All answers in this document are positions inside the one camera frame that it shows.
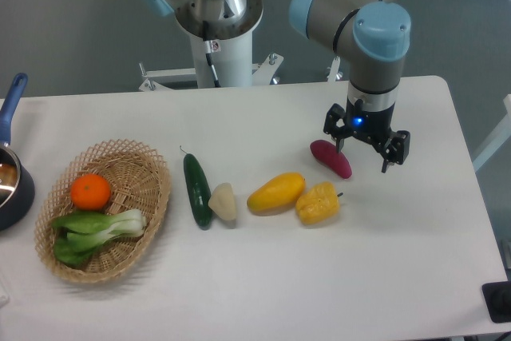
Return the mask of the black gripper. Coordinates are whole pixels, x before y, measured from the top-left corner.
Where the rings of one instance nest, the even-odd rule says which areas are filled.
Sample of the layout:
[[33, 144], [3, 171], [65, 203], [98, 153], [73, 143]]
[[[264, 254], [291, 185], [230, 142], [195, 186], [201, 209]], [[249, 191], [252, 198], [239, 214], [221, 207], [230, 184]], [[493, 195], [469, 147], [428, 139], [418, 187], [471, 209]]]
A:
[[373, 145], [382, 157], [382, 173], [391, 165], [402, 165], [410, 151], [409, 131], [393, 131], [390, 127], [398, 87], [385, 93], [370, 93], [349, 85], [346, 110], [334, 103], [327, 111], [323, 132], [335, 142], [341, 153], [344, 141], [353, 137]]

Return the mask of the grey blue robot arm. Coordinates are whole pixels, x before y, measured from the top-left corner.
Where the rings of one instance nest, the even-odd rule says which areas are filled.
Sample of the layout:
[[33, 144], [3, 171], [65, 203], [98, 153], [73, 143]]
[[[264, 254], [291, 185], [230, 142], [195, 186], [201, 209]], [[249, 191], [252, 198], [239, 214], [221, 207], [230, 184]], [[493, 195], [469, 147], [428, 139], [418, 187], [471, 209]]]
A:
[[[252, 39], [262, 0], [145, 0], [174, 15], [188, 34], [201, 88], [250, 86]], [[291, 0], [291, 26], [350, 66], [347, 103], [328, 110], [323, 130], [338, 148], [348, 137], [371, 145], [384, 165], [402, 164], [410, 134], [390, 124], [410, 47], [411, 20], [398, 0]]]

